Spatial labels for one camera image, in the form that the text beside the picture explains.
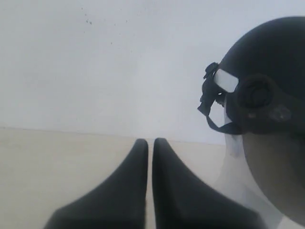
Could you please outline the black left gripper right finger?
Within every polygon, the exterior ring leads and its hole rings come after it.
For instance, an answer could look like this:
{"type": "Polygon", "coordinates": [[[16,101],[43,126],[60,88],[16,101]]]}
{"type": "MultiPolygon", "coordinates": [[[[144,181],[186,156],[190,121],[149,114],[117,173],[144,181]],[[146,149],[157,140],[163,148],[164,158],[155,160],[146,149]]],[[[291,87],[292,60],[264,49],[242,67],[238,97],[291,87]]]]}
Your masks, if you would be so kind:
{"type": "Polygon", "coordinates": [[[154,141],[152,191],[158,229],[259,229],[258,213],[201,181],[168,141],[154,141]]]}

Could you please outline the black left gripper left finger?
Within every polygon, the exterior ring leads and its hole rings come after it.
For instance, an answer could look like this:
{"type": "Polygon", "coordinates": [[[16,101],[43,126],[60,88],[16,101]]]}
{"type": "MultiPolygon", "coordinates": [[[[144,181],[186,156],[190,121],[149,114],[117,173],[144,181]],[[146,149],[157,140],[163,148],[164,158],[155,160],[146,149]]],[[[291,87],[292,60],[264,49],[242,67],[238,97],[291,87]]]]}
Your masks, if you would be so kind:
{"type": "Polygon", "coordinates": [[[118,168],[95,189],[57,209],[46,229],[143,229],[148,143],[137,139],[118,168]]]}

